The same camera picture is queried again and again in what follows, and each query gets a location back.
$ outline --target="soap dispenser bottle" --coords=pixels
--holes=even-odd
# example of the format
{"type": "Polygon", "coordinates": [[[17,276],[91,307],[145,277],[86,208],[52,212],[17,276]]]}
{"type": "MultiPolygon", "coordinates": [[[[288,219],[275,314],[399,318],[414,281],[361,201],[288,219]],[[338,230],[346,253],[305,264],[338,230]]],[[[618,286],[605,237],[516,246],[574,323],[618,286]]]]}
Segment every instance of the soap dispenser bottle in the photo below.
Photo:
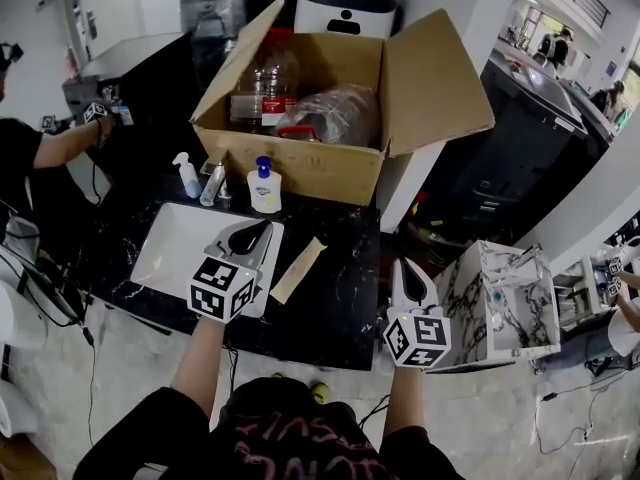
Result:
{"type": "Polygon", "coordinates": [[[182,178],[182,183],[184,185],[184,189],[187,191],[187,195],[191,199],[200,197],[200,194],[202,194],[202,187],[198,181],[198,175],[196,174],[195,167],[193,167],[193,164],[189,162],[189,154],[184,151],[182,153],[178,153],[178,156],[176,156],[173,161],[173,165],[178,164],[180,164],[180,177],[182,178]]]}
{"type": "Polygon", "coordinates": [[[280,184],[282,176],[272,170],[271,159],[268,156],[258,157],[258,169],[247,175],[251,206],[260,213],[276,213],[282,209],[280,199],[280,184]]]}

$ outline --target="black t-shirt with text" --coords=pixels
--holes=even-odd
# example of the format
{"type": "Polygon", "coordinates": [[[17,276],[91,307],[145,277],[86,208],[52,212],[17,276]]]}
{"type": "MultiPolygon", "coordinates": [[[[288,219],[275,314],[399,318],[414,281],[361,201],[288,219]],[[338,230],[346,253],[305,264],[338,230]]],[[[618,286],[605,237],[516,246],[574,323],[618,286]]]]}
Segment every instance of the black t-shirt with text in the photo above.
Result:
{"type": "Polygon", "coordinates": [[[318,405],[309,395],[300,403],[305,396],[292,393],[296,383],[257,379],[241,386],[211,433],[193,400],[162,388],[93,447],[73,478],[462,480],[424,428],[388,435],[378,453],[348,406],[318,405]],[[282,396],[270,397],[273,384],[286,386],[282,396]],[[233,403],[237,396],[246,400],[233,403]],[[149,466],[161,472],[149,475],[149,466]]]}

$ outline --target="black cable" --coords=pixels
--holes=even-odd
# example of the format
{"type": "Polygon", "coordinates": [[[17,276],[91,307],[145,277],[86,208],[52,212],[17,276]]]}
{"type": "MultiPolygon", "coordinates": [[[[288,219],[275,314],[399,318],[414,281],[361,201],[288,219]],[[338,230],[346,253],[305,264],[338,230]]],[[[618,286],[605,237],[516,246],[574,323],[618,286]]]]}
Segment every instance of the black cable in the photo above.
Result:
{"type": "Polygon", "coordinates": [[[15,233],[12,233],[11,231],[6,231],[4,232],[5,235],[9,235],[12,238],[17,238],[18,240],[30,240],[32,238],[39,238],[40,237],[40,233],[34,233],[32,235],[16,235],[15,233]]]}
{"type": "Polygon", "coordinates": [[[377,405],[371,410],[371,412],[369,414],[367,414],[364,418],[362,418],[362,420],[360,420],[360,424],[358,425],[360,427],[360,430],[364,430],[364,426],[367,423],[367,421],[369,420],[369,418],[375,416],[376,414],[378,414],[379,412],[382,412],[384,410],[386,410],[389,407],[389,404],[382,406],[382,404],[384,404],[390,397],[391,395],[384,395],[380,401],[377,403],[377,405]]]}
{"type": "Polygon", "coordinates": [[[96,347],[95,347],[95,344],[93,343],[90,343],[90,345],[91,345],[91,349],[93,350],[93,367],[91,368],[91,382],[89,383],[89,415],[87,417],[87,426],[89,427],[89,442],[93,447],[93,434],[91,432],[91,415],[93,414],[93,381],[96,376],[96,347]]]}
{"type": "MultiPolygon", "coordinates": [[[[15,269],[15,267],[9,262],[9,260],[7,258],[5,258],[2,254],[0,254],[0,259],[2,261],[4,261],[7,266],[13,271],[13,273],[16,275],[16,277],[18,278],[18,281],[20,279],[22,279],[22,276],[18,273],[18,271],[15,269]]],[[[29,289],[28,286],[25,285],[24,287],[25,291],[31,296],[31,299],[33,300],[33,303],[36,305],[36,307],[42,312],[42,314],[44,314],[44,316],[46,316],[49,320],[51,320],[51,322],[54,325],[57,325],[58,327],[70,327],[72,325],[77,325],[80,322],[79,318],[76,319],[69,319],[69,321],[67,323],[61,324],[60,322],[58,322],[55,318],[53,318],[49,313],[47,313],[44,308],[40,305],[40,303],[36,300],[36,298],[33,295],[33,292],[29,289]]]]}
{"type": "Polygon", "coordinates": [[[22,254],[18,254],[17,252],[9,249],[8,247],[6,247],[3,244],[0,244],[0,248],[4,249],[5,251],[7,251],[9,254],[11,254],[12,256],[17,257],[20,261],[24,261],[27,265],[29,265],[31,268],[34,268],[35,270],[38,270],[38,267],[36,266],[36,264],[31,261],[28,258],[25,258],[22,254]]]}
{"type": "MultiPolygon", "coordinates": [[[[98,148],[100,148],[100,143],[102,142],[102,123],[100,122],[100,119],[96,119],[96,122],[98,123],[98,148]]],[[[92,173],[91,173],[91,186],[93,187],[93,193],[96,195],[96,197],[98,198],[98,202],[96,203],[96,206],[100,206],[102,204],[102,196],[98,193],[98,189],[96,188],[96,163],[93,162],[93,169],[92,169],[92,173]]]]}
{"type": "MultiPolygon", "coordinates": [[[[16,268],[9,262],[9,260],[7,258],[4,257],[4,255],[0,254],[0,259],[2,261],[4,261],[7,266],[11,269],[11,271],[16,275],[16,277],[18,278],[18,281],[20,279],[22,279],[22,276],[18,273],[18,271],[16,270],[16,268]]],[[[27,285],[25,285],[25,291],[27,293],[29,293],[29,295],[31,296],[31,299],[33,300],[33,302],[35,303],[35,305],[38,307],[38,309],[51,321],[53,322],[55,325],[57,325],[58,327],[70,327],[72,325],[77,325],[77,324],[81,324],[81,319],[80,318],[76,318],[76,319],[69,319],[69,321],[66,324],[61,324],[60,322],[56,321],[49,313],[47,313],[44,308],[40,305],[40,303],[36,300],[36,298],[33,295],[33,292],[31,292],[31,290],[29,289],[29,287],[27,285]]],[[[85,306],[84,306],[84,314],[86,316],[87,314],[87,309],[89,308],[89,297],[87,296],[86,301],[85,301],[85,306]]],[[[91,347],[91,349],[93,350],[93,367],[91,369],[91,382],[89,384],[89,415],[87,417],[87,424],[89,427],[89,442],[91,443],[91,446],[93,446],[93,435],[91,433],[91,415],[93,413],[93,381],[95,379],[95,375],[96,375],[96,347],[95,347],[95,343],[93,340],[93,336],[91,335],[91,332],[89,331],[89,329],[87,327],[85,327],[84,325],[81,325],[82,327],[82,335],[84,336],[84,338],[87,340],[87,343],[89,344],[89,346],[91,347]]]]}
{"type": "Polygon", "coordinates": [[[231,381],[231,390],[230,390],[229,396],[231,396],[235,391],[236,371],[238,369],[238,359],[240,357],[240,354],[235,348],[231,348],[227,346],[224,346],[223,348],[227,349],[227,353],[229,354],[229,364],[230,364],[229,377],[231,381]]]}
{"type": "MultiPolygon", "coordinates": [[[[536,431],[536,436],[538,438],[538,448],[540,450],[540,453],[542,455],[550,455],[552,453],[555,453],[555,452],[561,450],[562,448],[564,448],[569,443],[569,441],[571,441],[571,438],[573,437],[573,434],[574,434],[574,432],[576,430],[582,430],[582,432],[583,432],[583,441],[586,443],[587,442],[587,438],[588,438],[588,434],[593,429],[592,414],[593,414],[593,406],[595,404],[596,399],[598,398],[599,395],[601,395],[602,393],[607,391],[611,385],[613,385],[616,382],[618,382],[619,380],[621,380],[627,373],[629,373],[629,371],[634,370],[637,366],[638,366],[638,364],[636,363],[631,367],[631,370],[625,370],[624,372],[614,373],[613,375],[609,375],[608,377],[606,377],[604,379],[596,380],[596,381],[594,381],[594,382],[592,382],[590,384],[586,384],[584,386],[578,386],[576,388],[567,389],[565,391],[560,391],[558,393],[549,393],[548,395],[544,396],[542,398],[542,400],[540,400],[540,402],[536,406],[536,410],[535,410],[534,415],[533,415],[534,427],[535,427],[535,431],[536,431]],[[612,378],[615,378],[615,380],[609,382],[605,386],[598,387],[598,388],[596,388],[594,390],[595,395],[593,396],[593,398],[591,399],[591,403],[589,404],[589,412],[588,412],[588,416],[587,416],[587,421],[589,423],[588,427],[586,429],[583,428],[583,427],[574,427],[573,430],[571,430],[571,432],[569,433],[569,436],[567,437],[567,439],[565,439],[565,441],[560,446],[557,446],[557,447],[555,447],[555,448],[553,448],[551,450],[544,451],[542,449],[543,448],[542,447],[542,436],[540,435],[540,429],[538,428],[538,410],[540,409],[540,406],[544,402],[549,402],[549,401],[557,398],[560,395],[564,395],[564,394],[567,394],[567,393],[573,393],[573,392],[581,390],[581,389],[591,388],[596,384],[600,384],[600,383],[602,383],[604,381],[607,381],[607,380],[610,380],[612,378]]],[[[571,477],[573,476],[573,471],[575,470],[576,465],[578,464],[578,460],[580,460],[580,457],[584,453],[584,449],[585,449],[585,447],[583,446],[582,450],[580,450],[580,453],[576,457],[576,460],[573,463],[573,466],[571,467],[571,472],[569,473],[569,479],[568,480],[571,480],[571,477]]]]}

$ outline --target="plastic bottle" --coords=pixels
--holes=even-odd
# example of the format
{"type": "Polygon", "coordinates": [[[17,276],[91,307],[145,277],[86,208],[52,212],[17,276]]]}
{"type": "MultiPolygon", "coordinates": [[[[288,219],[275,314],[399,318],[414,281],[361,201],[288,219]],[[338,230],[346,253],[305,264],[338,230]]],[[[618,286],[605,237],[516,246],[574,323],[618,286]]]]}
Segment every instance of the plastic bottle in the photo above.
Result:
{"type": "Polygon", "coordinates": [[[298,99],[300,67],[286,48],[285,29],[269,30],[251,64],[231,93],[231,129],[270,134],[298,99]]]}
{"type": "Polygon", "coordinates": [[[200,197],[200,194],[202,194],[202,187],[198,181],[198,175],[196,174],[195,167],[193,167],[193,164],[189,162],[189,154],[184,151],[182,153],[178,153],[178,156],[176,156],[173,161],[173,165],[178,164],[180,164],[180,177],[182,178],[182,183],[184,185],[184,189],[187,191],[187,195],[191,199],[200,197]]]}
{"type": "Polygon", "coordinates": [[[251,206],[260,213],[276,213],[282,209],[280,185],[282,176],[271,170],[271,159],[268,156],[258,157],[258,169],[247,175],[251,206]]]}

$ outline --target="white machine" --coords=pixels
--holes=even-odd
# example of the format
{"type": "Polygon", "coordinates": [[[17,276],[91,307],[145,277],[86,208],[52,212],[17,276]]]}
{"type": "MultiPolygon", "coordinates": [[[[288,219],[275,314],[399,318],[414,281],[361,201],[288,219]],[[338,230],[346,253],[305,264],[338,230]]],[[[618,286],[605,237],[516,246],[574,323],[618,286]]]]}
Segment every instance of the white machine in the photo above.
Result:
{"type": "Polygon", "coordinates": [[[407,258],[393,264],[389,327],[384,339],[397,366],[433,368],[451,350],[451,322],[436,286],[407,258]]]}
{"type": "Polygon", "coordinates": [[[364,37],[391,37],[394,0],[298,0],[296,34],[335,32],[364,37]]]}

